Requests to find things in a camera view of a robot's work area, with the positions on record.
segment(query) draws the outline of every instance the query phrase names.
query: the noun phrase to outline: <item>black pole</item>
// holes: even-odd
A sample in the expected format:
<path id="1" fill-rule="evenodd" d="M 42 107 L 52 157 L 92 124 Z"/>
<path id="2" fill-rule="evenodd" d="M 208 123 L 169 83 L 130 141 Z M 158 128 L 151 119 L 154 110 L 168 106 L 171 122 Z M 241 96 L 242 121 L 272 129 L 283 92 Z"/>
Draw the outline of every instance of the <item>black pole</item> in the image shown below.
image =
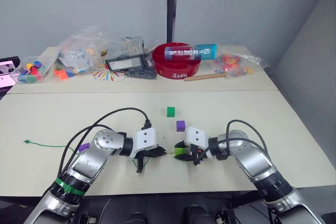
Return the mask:
<path id="1" fill-rule="evenodd" d="M 167 0 L 167 43 L 173 40 L 175 0 Z"/>

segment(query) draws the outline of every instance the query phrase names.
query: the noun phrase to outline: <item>clear plastic bag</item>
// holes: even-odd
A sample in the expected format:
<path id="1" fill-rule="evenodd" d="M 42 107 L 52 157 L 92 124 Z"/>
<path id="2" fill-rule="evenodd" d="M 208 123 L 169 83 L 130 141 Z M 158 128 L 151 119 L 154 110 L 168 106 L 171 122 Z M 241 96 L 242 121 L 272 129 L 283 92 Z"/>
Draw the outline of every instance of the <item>clear plastic bag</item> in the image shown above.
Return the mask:
<path id="1" fill-rule="evenodd" d="M 216 73 L 226 72 L 228 77 L 238 77 L 267 67 L 267 62 L 245 46 L 217 44 L 216 59 L 213 61 Z"/>
<path id="2" fill-rule="evenodd" d="M 58 70 L 68 73 L 84 73 L 97 67 L 101 55 L 107 51 L 109 41 L 97 26 L 79 31 L 60 44 L 56 61 Z"/>

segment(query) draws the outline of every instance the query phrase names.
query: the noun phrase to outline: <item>black cable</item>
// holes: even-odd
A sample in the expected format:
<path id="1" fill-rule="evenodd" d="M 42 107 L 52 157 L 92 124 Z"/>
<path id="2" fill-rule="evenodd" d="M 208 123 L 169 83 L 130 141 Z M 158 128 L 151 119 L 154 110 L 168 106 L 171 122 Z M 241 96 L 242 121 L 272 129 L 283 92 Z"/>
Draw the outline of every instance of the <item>black cable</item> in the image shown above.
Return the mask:
<path id="1" fill-rule="evenodd" d="M 268 208 L 267 210 L 268 210 L 269 223 L 270 224 L 274 224 L 274 222 L 273 222 L 273 216 L 272 216 L 272 210 L 270 208 Z"/>
<path id="2" fill-rule="evenodd" d="M 236 216 L 236 221 L 238 221 L 238 224 L 242 224 L 241 221 Z"/>
<path id="3" fill-rule="evenodd" d="M 224 140 L 220 140 L 212 145 L 210 145 L 208 148 L 206 148 L 204 151 L 202 151 L 202 153 L 198 156 L 197 159 L 195 159 L 194 161 L 194 165 L 197 165 L 200 160 L 202 158 L 204 158 L 206 152 L 208 152 L 211 148 L 215 147 L 216 145 L 219 145 L 219 144 L 222 144 L 222 143 L 228 143 L 228 142 L 232 142 L 232 141 L 245 141 L 245 142 L 248 142 L 248 143 L 251 143 L 251 144 L 254 144 L 256 147 L 258 147 L 261 151 L 265 152 L 265 150 L 259 145 L 257 144 L 256 142 L 250 140 L 250 139 L 247 139 L 247 138 L 242 138 L 242 137 L 234 137 L 234 138 L 228 138 L 228 139 L 224 139 Z"/>
<path id="4" fill-rule="evenodd" d="M 146 115 L 145 112 L 143 112 L 142 110 L 140 109 L 137 109 L 137 108 L 133 108 L 133 107 L 128 107 L 128 108 L 121 108 L 121 109 L 117 109 L 117 110 L 113 110 L 109 113 L 107 113 L 106 115 L 102 116 L 100 119 L 98 119 L 93 125 L 91 125 L 86 133 L 84 134 L 84 136 L 81 138 L 81 140 L 79 141 L 79 143 L 77 144 L 77 147 L 75 148 L 75 151 L 74 153 L 70 156 L 70 159 L 69 161 L 67 162 L 67 164 L 65 165 L 65 167 L 63 168 L 62 172 L 60 173 L 59 177 L 68 169 L 68 167 L 70 166 L 73 158 L 75 157 L 75 154 L 77 153 L 78 151 L 78 148 L 79 146 L 83 143 L 84 139 L 87 137 L 87 135 L 90 133 L 90 131 L 97 126 L 97 124 L 102 121 L 103 119 L 107 118 L 108 116 L 114 114 L 114 113 L 117 113 L 117 112 L 120 112 L 120 111 L 124 111 L 124 110 L 136 110 L 136 111 L 139 111 L 140 113 L 142 113 L 145 117 L 145 125 L 146 124 L 150 124 L 150 120 L 148 119 L 148 116 Z"/>
<path id="5" fill-rule="evenodd" d="M 62 168 L 63 168 L 63 163 L 64 163 L 64 159 L 65 159 L 65 156 L 67 154 L 67 151 L 68 151 L 68 148 L 70 147 L 70 145 L 72 144 L 72 142 L 76 139 L 77 136 L 79 136 L 81 133 L 83 133 L 84 131 L 88 130 L 91 126 L 88 126 L 86 128 L 84 128 L 83 130 L 79 131 L 76 133 L 76 135 L 74 135 L 72 137 L 72 139 L 70 139 L 70 141 L 68 142 L 67 146 L 65 147 L 64 151 L 63 151 L 63 154 L 62 154 L 62 158 L 61 158 L 61 162 L 59 164 L 59 167 L 58 167 L 58 172 L 57 172 L 57 176 L 60 176 L 60 174 L 62 173 Z M 113 129 L 111 129 L 110 127 L 107 127 L 106 125 L 103 125 L 103 124 L 97 124 L 95 127 L 103 127 L 103 128 L 106 128 L 106 129 L 109 129 L 109 130 L 112 130 L 114 131 Z"/>
<path id="6" fill-rule="evenodd" d="M 258 213 L 260 213 L 260 214 L 263 215 L 266 219 L 269 220 L 269 218 L 268 218 L 262 211 L 260 211 L 258 208 L 254 207 L 254 206 L 252 206 L 252 205 L 250 205 L 250 207 L 252 207 L 254 210 L 256 210 Z"/>
<path id="7" fill-rule="evenodd" d="M 230 130 L 230 125 L 234 122 L 239 122 L 239 123 L 243 123 L 247 126 L 249 126 L 257 135 L 258 137 L 260 138 L 260 141 L 262 142 L 263 146 L 264 146 L 264 152 L 265 154 L 269 157 L 268 155 L 268 150 L 267 150 L 267 146 L 266 146 L 266 143 L 263 139 L 263 137 L 261 136 L 261 134 L 252 126 L 250 125 L 249 123 L 243 121 L 243 120 L 239 120 L 239 119 L 234 119 L 234 120 L 231 120 L 227 123 L 226 125 L 226 139 L 229 139 L 229 130 Z M 229 143 L 227 144 L 227 147 L 226 147 L 226 152 L 227 154 L 229 155 L 230 154 L 230 147 L 229 147 Z"/>

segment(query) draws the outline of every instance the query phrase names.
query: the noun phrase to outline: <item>white table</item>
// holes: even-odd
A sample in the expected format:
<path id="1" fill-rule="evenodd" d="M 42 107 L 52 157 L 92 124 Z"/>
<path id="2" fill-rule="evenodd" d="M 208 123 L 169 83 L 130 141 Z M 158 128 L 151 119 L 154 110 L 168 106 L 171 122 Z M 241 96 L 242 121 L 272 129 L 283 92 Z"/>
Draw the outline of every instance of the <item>white table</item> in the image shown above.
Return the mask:
<path id="1" fill-rule="evenodd" d="M 168 154 L 152 158 L 142 174 L 136 173 L 127 157 L 110 157 L 87 195 L 255 189 L 232 157 L 221 162 L 206 160 L 198 166 L 175 160 L 173 146 L 185 134 L 176 132 L 176 120 L 185 120 L 187 126 L 203 129 L 210 136 L 224 133 L 231 119 L 245 120 L 260 131 L 272 160 L 293 186 L 336 184 L 335 169 L 324 152 L 263 72 L 194 82 L 158 78 L 87 84 L 81 81 L 85 78 L 15 85 L 0 101 L 0 114 L 6 115 L 0 117 L 0 196 L 40 196 L 56 178 L 63 149 L 25 144 L 24 140 L 65 145 L 80 129 L 126 106 L 148 114 Z M 175 118 L 166 117 L 167 106 L 176 107 Z M 143 121 L 136 112 L 120 112 L 104 124 L 133 134 Z M 258 141 L 244 125 L 233 124 L 233 129 Z M 96 131 L 86 142 L 91 142 Z"/>

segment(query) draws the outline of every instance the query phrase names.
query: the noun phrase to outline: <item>white wall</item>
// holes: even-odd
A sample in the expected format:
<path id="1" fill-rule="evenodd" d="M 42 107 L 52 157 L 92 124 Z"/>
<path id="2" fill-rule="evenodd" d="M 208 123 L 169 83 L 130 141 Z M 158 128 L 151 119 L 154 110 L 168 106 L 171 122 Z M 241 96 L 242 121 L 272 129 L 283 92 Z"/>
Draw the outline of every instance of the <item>white wall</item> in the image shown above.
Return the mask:
<path id="1" fill-rule="evenodd" d="M 246 45 L 273 66 L 318 0 L 177 0 L 175 41 Z"/>
<path id="2" fill-rule="evenodd" d="M 39 54 L 91 25 L 165 42 L 166 0 L 0 0 L 0 58 Z"/>
<path id="3" fill-rule="evenodd" d="M 336 0 L 319 0 L 275 75 L 280 91 L 336 167 L 335 19 Z"/>

